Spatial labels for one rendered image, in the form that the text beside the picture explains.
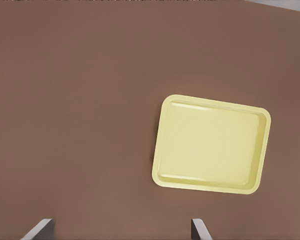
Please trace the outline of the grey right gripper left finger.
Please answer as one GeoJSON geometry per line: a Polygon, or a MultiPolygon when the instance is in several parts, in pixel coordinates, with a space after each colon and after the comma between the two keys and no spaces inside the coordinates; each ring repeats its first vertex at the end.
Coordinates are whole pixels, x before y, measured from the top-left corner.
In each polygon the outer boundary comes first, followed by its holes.
{"type": "Polygon", "coordinates": [[[42,219],[21,240],[55,240],[55,221],[53,218],[42,219]]]}

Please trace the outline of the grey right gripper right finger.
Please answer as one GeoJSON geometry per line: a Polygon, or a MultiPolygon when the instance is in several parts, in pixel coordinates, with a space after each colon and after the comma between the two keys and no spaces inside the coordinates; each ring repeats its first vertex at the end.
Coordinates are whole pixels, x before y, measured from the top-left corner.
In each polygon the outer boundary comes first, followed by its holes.
{"type": "Polygon", "coordinates": [[[205,223],[200,218],[191,219],[191,240],[213,240],[205,223]]]}

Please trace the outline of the pale yellow rectangular tray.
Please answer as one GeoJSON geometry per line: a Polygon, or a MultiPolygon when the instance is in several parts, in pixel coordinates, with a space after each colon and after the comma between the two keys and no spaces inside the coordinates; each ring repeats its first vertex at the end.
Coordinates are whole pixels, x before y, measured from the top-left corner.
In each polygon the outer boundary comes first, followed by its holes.
{"type": "Polygon", "coordinates": [[[167,188],[252,194],[270,127],[262,107],[172,94],[161,105],[152,179],[167,188]]]}

